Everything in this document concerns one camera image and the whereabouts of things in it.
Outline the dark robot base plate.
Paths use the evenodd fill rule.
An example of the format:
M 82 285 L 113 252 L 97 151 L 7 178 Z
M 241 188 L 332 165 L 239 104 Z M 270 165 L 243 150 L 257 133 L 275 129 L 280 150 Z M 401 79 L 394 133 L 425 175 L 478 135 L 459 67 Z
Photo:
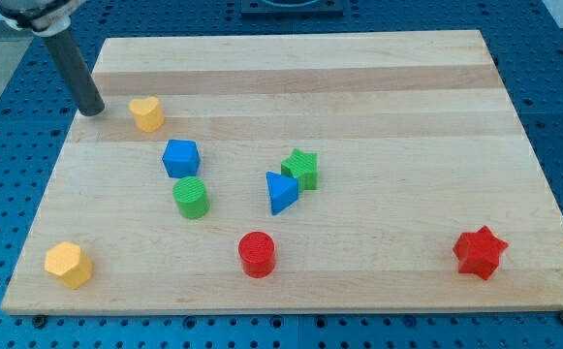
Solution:
M 342 14 L 343 0 L 241 0 L 243 15 Z

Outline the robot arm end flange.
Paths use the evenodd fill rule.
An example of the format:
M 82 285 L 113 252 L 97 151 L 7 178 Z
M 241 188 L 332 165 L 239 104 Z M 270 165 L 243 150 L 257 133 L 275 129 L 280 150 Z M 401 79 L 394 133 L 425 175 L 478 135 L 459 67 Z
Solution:
M 70 16 L 86 0 L 0 0 L 0 15 L 17 31 L 50 37 L 68 29 Z

